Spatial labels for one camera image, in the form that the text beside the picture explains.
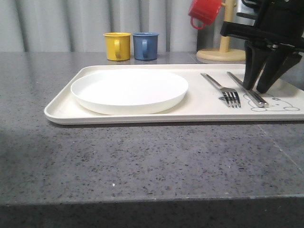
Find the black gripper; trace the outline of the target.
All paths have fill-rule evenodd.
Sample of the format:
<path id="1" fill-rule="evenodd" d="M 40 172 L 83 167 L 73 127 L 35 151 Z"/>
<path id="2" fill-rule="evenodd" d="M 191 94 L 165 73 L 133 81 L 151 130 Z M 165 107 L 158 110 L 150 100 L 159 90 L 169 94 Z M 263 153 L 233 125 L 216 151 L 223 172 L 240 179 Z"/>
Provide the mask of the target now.
<path id="1" fill-rule="evenodd" d="M 257 46 L 251 41 L 283 44 L 303 52 L 303 33 L 302 0 L 261 0 L 253 26 L 225 21 L 220 31 L 222 36 L 246 40 L 246 68 L 243 80 L 243 87 L 246 90 L 252 90 L 267 59 L 256 87 L 262 94 L 266 93 L 285 72 L 298 64 L 302 56 L 288 48 L 277 48 L 270 53 L 268 47 Z"/>

